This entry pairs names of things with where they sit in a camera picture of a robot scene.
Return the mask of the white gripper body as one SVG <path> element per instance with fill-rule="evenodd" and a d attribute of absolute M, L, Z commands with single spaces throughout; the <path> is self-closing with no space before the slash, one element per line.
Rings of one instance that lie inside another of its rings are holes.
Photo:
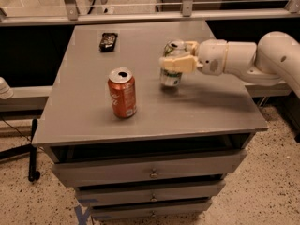
<path fill-rule="evenodd" d="M 223 39 L 209 39 L 199 45 L 197 69 L 205 75 L 219 76 L 224 70 L 227 42 Z"/>

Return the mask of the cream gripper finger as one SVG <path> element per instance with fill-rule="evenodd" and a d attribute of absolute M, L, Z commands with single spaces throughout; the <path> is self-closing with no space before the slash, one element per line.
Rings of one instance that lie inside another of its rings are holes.
<path fill-rule="evenodd" d="M 197 41 L 186 41 L 186 51 L 188 55 L 197 56 L 198 55 L 198 49 L 199 49 L 199 43 Z"/>
<path fill-rule="evenodd" d="M 198 58 L 192 55 L 184 57 L 161 57 L 159 65 L 163 69 L 176 73 L 190 73 L 197 68 L 203 67 Z"/>

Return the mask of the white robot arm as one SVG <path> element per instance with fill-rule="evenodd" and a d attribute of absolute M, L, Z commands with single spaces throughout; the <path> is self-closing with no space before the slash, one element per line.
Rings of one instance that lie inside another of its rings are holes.
<path fill-rule="evenodd" d="M 286 33 L 267 33 L 258 43 L 176 40 L 166 45 L 165 52 L 159 58 L 159 65 L 168 72 L 199 70 L 205 75 L 232 74 L 261 86 L 284 81 L 300 97 L 300 44 Z"/>

